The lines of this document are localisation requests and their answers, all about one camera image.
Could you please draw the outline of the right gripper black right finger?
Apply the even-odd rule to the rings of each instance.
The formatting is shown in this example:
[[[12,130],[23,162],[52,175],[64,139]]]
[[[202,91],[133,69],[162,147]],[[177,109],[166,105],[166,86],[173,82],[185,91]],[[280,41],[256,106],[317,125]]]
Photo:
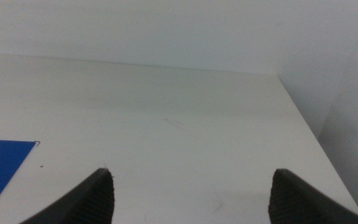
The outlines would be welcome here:
[[[273,174],[268,215],[273,224],[358,224],[358,214],[288,169]]]

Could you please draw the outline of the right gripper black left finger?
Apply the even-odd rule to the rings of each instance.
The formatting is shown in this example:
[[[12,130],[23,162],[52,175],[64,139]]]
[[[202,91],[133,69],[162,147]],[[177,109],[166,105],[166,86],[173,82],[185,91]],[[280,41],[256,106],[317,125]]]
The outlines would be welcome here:
[[[99,168],[74,189],[23,221],[25,224],[111,224],[114,182],[107,168]]]

